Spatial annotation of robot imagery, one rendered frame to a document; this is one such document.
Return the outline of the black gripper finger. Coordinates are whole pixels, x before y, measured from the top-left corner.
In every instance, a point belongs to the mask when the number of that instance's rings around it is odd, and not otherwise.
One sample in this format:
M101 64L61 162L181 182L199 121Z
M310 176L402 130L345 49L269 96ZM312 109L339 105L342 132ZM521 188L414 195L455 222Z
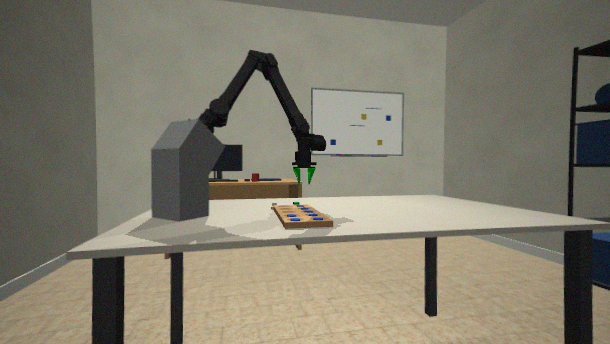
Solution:
M308 184L311 182L311 178L314 174L315 168L308 168Z
M300 168L293 168L295 175L297 177L298 180L298 184L300 185Z

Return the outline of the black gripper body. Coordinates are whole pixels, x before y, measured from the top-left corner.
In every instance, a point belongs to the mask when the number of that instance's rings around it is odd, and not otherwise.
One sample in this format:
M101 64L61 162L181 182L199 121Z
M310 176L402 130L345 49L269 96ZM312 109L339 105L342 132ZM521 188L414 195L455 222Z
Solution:
M310 162L310 150L298 150L298 162L292 162L292 165L298 165L293 168L315 168L311 165L317 165L317 162Z

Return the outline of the tan tray with round pockets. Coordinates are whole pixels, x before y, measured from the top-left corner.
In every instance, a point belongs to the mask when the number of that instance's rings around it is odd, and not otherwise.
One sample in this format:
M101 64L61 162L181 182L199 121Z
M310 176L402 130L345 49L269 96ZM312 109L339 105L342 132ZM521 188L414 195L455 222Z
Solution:
M333 220L308 204L303 206L304 207L297 207L297 205L274 205L273 210L285 229L333 227ZM309 208L307 210L313 211L313 213L305 213L304 211L306 210L302 210L301 208ZM296 217L287 217L288 214L295 214ZM308 214L317 214L318 216L308 216ZM313 220L313 218L316 217L323 218L323 220ZM298 218L300 221L290 221L291 218Z

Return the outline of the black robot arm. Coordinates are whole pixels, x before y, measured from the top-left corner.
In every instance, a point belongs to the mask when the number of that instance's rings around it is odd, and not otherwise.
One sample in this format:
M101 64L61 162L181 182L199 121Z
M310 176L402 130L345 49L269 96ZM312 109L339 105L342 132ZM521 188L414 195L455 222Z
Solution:
M212 100L210 103L210 108L206 108L204 113L201 114L197 119L199 119L212 133L214 133L213 127L215 125L215 127L226 126L226 117L228 117L227 115L229 114L229 107L231 110L234 102L241 93L241 90L245 86L250 76L255 70L258 70L264 73L263 75L265 79L269 80L275 94L277 95L287 115L291 130L296 137L296 142L298 142L298 150L304 150L304 152L310 149L311 151L324 151L326 149L326 140L324 139L324 136L309 133L310 126L296 106L285 82L281 77L277 65L278 62L273 54L249 50L245 62L224 93L219 97L219 99Z

